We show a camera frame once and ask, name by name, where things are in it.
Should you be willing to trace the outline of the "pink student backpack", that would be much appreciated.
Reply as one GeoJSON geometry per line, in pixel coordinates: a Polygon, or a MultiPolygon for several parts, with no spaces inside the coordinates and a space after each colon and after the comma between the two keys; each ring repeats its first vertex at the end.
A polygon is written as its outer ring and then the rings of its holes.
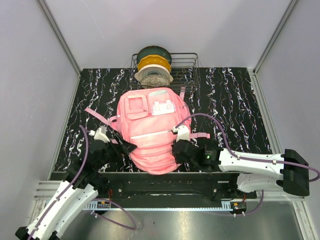
{"type": "Polygon", "coordinates": [[[173,127],[187,126],[190,140],[210,138],[208,133],[192,132],[191,114],[184,96],[184,87],[179,94],[167,87],[130,90],[120,97],[116,115],[111,118],[104,118],[89,107],[85,111],[120,133],[125,141],[137,145],[129,156],[138,169],[164,175],[179,167],[172,155],[177,137],[173,127]]]}

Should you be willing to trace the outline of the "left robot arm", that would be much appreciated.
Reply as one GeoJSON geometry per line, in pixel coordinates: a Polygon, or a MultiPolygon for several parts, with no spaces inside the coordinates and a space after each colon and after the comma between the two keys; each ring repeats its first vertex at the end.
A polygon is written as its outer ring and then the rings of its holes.
{"type": "Polygon", "coordinates": [[[99,170],[107,161],[127,157],[137,148],[120,136],[91,151],[85,139],[83,158],[71,164],[48,204],[28,226],[17,229],[20,240],[59,240],[75,217],[95,198],[111,196],[109,180],[99,170]]]}

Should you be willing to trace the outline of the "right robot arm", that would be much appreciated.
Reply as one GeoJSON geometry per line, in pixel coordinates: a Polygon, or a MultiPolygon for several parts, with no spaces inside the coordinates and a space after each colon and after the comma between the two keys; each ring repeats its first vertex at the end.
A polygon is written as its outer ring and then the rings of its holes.
{"type": "Polygon", "coordinates": [[[172,154],[176,163],[188,163],[202,172],[239,172],[237,180],[227,185],[228,195],[235,199],[244,193],[279,188],[299,197],[310,194],[309,164],[293,149],[283,154],[254,154],[218,146],[200,148],[178,140],[172,154]]]}

